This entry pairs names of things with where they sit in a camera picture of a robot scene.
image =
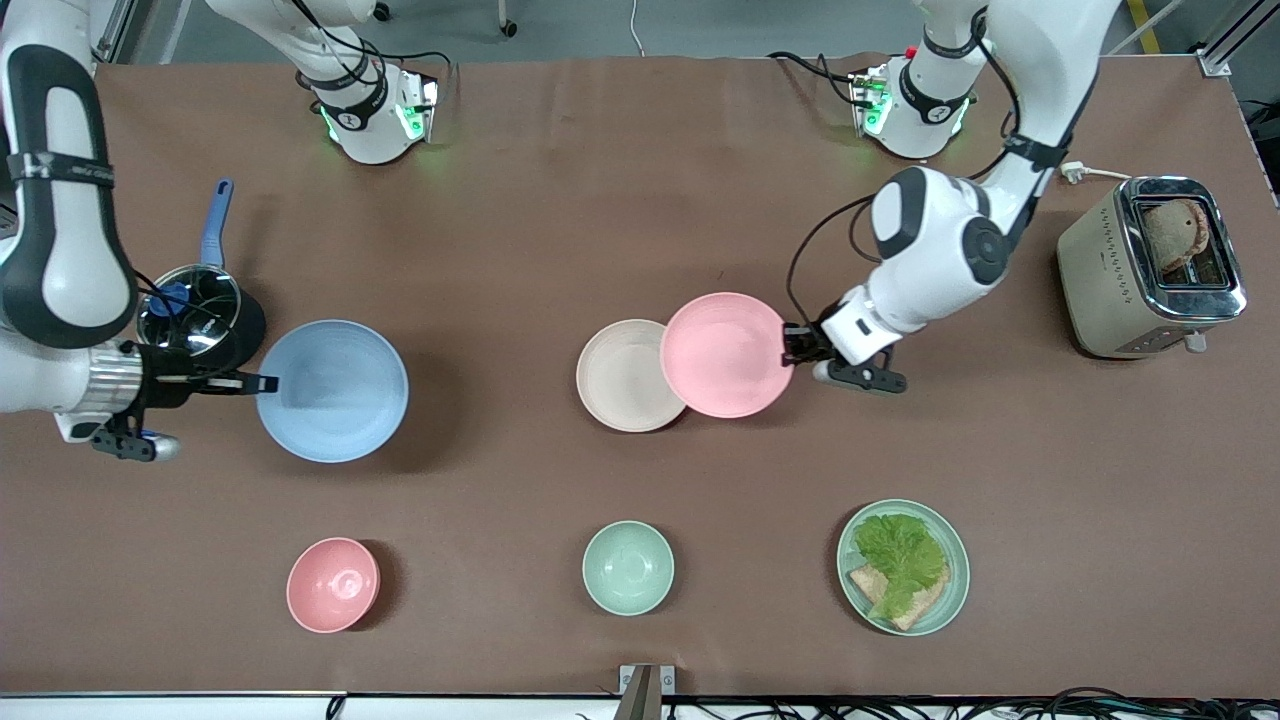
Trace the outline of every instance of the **bread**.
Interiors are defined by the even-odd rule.
[[[863,565],[861,568],[854,570],[849,574],[849,579],[852,580],[854,584],[858,585],[858,589],[863,591],[863,594],[865,594],[873,603],[879,602],[881,598],[884,597],[884,591],[888,588],[888,578],[884,577],[884,573],[881,573],[870,565]],[[888,621],[904,633],[910,630],[911,625],[916,624],[920,618],[923,618],[924,614],[928,612],[936,602],[938,602],[938,598],[942,597],[942,591],[947,587],[948,582],[951,582],[951,568],[948,565],[943,565],[942,575],[938,577],[938,582],[933,583],[932,588],[927,588],[913,594],[911,609],[904,615],[890,618]]]
[[[1197,202],[1178,197],[1143,210],[1152,261],[1161,273],[1176,270],[1208,247],[1208,218]]]

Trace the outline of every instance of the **white plug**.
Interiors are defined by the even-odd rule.
[[[1085,167],[1084,163],[1078,163],[1078,161],[1062,163],[1062,167],[1059,168],[1059,172],[1062,173],[1062,177],[1066,178],[1066,182],[1070,184],[1079,184],[1079,182],[1084,179],[1084,176],[1100,176],[1115,179],[1133,179],[1133,176],[1126,176],[1124,173],[1115,173],[1111,170],[1097,170],[1094,168]]]

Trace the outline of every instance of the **bowl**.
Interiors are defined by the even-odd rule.
[[[351,320],[297,327],[268,351],[261,375],[279,391],[259,395],[268,434],[312,462],[347,462],[383,446],[408,409],[408,373],[392,343]]]
[[[737,292],[690,301],[662,336],[671,389],[712,418],[745,418],[772,405],[791,382],[782,354],[782,316]]]
[[[933,603],[909,630],[899,630],[887,618],[872,618],[872,601],[858,589],[858,585],[849,579],[849,574],[867,564],[867,559],[858,552],[854,542],[854,530],[863,520],[878,515],[910,515],[924,521],[925,529],[942,546],[942,555],[951,566],[951,580],[942,589],[942,596]],[[863,507],[845,524],[845,532],[840,533],[840,543],[836,546],[836,574],[840,577],[840,587],[845,591],[845,597],[854,610],[876,628],[893,635],[927,635],[946,628],[964,607],[965,598],[969,597],[969,553],[964,550],[960,534],[956,533],[946,518],[938,515],[933,509],[913,502],[910,500],[881,500]]]
[[[577,359],[577,396],[600,423],[625,433],[671,424],[685,404],[662,374],[662,333],[653,320],[618,320],[595,333]]]
[[[306,548],[289,570],[289,615],[312,633],[352,626],[378,597],[378,561],[351,538],[323,539]]]
[[[676,579],[667,538],[639,520],[620,520],[595,533],[582,555],[582,583],[602,609],[630,618],[662,603]]]

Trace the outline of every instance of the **yellow tape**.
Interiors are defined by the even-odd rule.
[[[1129,0],[1129,14],[1133,17],[1133,27],[1135,28],[1142,27],[1143,24],[1147,23],[1147,20],[1151,19],[1151,14],[1147,13],[1147,3],[1144,3],[1143,0]],[[1142,42],[1143,53],[1148,55],[1160,54],[1160,42],[1156,41],[1155,31],[1148,29],[1147,32],[1142,33],[1142,37],[1138,38],[1138,42]]]

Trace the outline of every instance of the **toaster control panel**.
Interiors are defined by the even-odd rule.
[[[1144,336],[1135,337],[1121,345],[1116,348],[1116,352],[1161,352],[1181,342],[1185,334],[1187,331],[1172,325],[1156,328]]]

